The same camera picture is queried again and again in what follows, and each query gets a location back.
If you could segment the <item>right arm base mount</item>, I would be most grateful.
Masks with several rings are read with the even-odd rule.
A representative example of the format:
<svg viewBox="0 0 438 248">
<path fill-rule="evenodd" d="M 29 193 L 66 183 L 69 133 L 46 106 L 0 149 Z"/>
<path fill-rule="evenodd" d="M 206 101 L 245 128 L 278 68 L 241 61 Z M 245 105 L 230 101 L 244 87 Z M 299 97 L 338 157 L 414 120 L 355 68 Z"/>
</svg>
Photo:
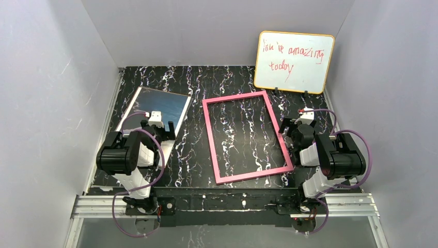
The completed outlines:
<svg viewBox="0 0 438 248">
<path fill-rule="evenodd" d="M 322 203 L 326 204 L 325 198 L 306 198 L 304 201 L 298 199 L 279 199 L 276 202 L 274 210 L 278 214 L 303 214 L 303 219 L 314 219 L 318 212 L 326 213 L 325 207 Z"/>
</svg>

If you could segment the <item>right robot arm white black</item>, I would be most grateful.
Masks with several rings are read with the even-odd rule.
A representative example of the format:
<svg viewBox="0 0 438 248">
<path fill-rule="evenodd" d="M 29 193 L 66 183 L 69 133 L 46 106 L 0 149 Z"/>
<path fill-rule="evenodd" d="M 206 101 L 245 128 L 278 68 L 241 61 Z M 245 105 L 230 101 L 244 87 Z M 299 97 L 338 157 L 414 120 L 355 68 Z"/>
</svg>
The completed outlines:
<svg viewBox="0 0 438 248">
<path fill-rule="evenodd" d="M 334 134 L 317 134 L 314 120 L 285 118 L 279 133 L 292 140 L 291 162 L 298 167 L 313 167 L 314 174 L 298 188 L 301 201 L 323 198 L 336 188 L 347 188 L 344 182 L 355 176 L 368 176 L 367 164 L 360 152 L 353 130 Z"/>
</svg>

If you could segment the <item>sky and sea photo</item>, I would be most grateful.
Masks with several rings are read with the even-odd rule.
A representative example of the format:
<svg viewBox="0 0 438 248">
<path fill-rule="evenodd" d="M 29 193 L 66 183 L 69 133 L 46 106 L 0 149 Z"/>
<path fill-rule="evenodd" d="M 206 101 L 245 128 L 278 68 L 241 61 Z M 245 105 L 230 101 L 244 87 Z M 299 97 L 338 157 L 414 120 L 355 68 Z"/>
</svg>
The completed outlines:
<svg viewBox="0 0 438 248">
<path fill-rule="evenodd" d="M 120 131 L 124 136 L 127 136 L 130 130 L 141 127 L 141 121 L 147 120 L 146 112 L 161 111 L 165 129 L 168 131 L 168 122 L 173 121 L 177 138 L 190 102 L 190 96 L 139 87 L 115 131 Z M 175 140 L 163 142 L 166 146 L 165 154 L 168 155 L 168 159 L 174 143 Z"/>
</svg>

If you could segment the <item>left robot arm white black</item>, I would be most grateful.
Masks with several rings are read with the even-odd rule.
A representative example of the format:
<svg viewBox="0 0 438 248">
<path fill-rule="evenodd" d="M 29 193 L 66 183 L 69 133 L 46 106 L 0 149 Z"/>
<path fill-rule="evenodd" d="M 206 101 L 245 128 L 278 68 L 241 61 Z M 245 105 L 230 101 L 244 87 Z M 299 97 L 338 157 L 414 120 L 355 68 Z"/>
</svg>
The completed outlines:
<svg viewBox="0 0 438 248">
<path fill-rule="evenodd" d="M 96 156 L 97 168 L 116 178 L 131 200 L 150 197 L 152 186 L 158 180 L 148 182 L 140 168 L 157 168 L 163 174 L 168 159 L 163 142 L 176 139 L 172 121 L 168 122 L 168 131 L 155 124 L 150 125 L 147 120 L 140 124 L 141 127 L 130 130 L 127 136 L 120 131 L 107 134 Z"/>
</svg>

